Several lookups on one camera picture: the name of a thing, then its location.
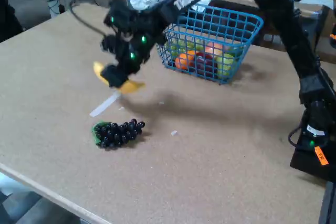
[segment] yellow banana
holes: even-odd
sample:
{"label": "yellow banana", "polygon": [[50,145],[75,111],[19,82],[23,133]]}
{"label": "yellow banana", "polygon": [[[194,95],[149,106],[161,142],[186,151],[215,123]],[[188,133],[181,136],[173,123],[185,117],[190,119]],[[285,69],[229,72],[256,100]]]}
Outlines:
{"label": "yellow banana", "polygon": [[[102,63],[99,63],[97,61],[93,63],[93,71],[98,77],[98,79],[101,80],[106,85],[109,85],[109,82],[100,75],[103,69],[104,69],[104,65]],[[145,83],[143,82],[136,82],[136,81],[128,80],[120,88],[118,88],[118,90],[122,94],[133,93],[133,92],[136,92],[139,88],[143,87],[144,85]]]}

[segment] blue wire basket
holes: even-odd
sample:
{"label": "blue wire basket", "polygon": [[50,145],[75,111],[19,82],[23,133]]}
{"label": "blue wire basket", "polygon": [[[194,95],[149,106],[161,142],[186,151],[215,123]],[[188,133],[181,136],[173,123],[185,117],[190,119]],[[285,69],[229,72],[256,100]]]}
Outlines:
{"label": "blue wire basket", "polygon": [[196,6],[165,30],[167,43],[157,45],[159,56],[167,68],[228,83],[264,21],[253,14]]}

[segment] orange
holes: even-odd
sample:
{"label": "orange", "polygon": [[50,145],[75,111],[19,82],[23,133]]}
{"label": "orange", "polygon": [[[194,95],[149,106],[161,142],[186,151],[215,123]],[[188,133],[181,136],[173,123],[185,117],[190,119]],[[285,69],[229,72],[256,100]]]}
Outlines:
{"label": "orange", "polygon": [[175,59],[175,66],[179,69],[187,70],[188,66],[194,63],[195,60],[195,50],[190,50],[186,54],[182,53]]}

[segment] toy banana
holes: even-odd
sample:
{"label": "toy banana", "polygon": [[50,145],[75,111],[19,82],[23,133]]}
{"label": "toy banana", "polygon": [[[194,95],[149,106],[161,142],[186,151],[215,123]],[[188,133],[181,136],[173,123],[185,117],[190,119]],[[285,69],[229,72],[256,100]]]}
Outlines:
{"label": "toy banana", "polygon": [[[93,70],[96,76],[98,77],[98,79],[102,81],[104,84],[110,85],[109,81],[102,76],[102,72],[104,71],[104,69],[105,67],[102,63],[99,63],[96,61],[93,63]],[[136,81],[127,79],[125,80],[125,82],[123,82],[122,85],[116,88],[120,93],[127,94],[127,93],[136,92],[139,88],[141,88],[144,85],[145,83],[143,82],[136,82]]]}

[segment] floor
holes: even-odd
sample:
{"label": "floor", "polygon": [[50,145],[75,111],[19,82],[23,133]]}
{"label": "floor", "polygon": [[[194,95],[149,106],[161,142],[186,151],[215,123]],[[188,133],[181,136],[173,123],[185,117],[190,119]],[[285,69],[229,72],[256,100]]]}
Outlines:
{"label": "floor", "polygon": [[[9,0],[9,3],[25,29],[50,19],[46,0]],[[107,1],[98,0],[98,3],[106,5]],[[77,216],[35,193],[11,195],[5,200],[4,207],[16,224],[80,224]]]}

